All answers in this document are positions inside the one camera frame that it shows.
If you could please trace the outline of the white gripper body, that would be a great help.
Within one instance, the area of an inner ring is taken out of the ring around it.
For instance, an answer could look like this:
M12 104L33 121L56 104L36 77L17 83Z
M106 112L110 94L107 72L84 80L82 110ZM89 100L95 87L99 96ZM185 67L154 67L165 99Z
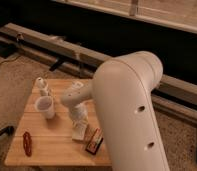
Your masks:
M80 103L70 109L70 118L74 126L88 125L88 111L84 103Z

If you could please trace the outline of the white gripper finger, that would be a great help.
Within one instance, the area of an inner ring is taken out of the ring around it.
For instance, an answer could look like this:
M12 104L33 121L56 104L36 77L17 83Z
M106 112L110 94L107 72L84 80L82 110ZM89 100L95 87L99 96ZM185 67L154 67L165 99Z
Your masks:
M73 131L72 131L73 138L80 138L81 137L81 127L79 123L73 124Z
M86 133L86 131L87 131L87 129L88 129L88 123L85 123L85 124L82 124L81 125L81 135L82 135L82 139L84 139L85 138L85 133Z

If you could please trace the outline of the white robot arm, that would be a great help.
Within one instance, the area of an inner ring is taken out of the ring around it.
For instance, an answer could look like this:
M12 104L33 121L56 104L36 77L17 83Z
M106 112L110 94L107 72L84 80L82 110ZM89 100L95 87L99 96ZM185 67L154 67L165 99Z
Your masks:
M113 171L170 171L151 100L162 75L160 59L139 51L107 60L91 82L62 94L68 108L94 101Z

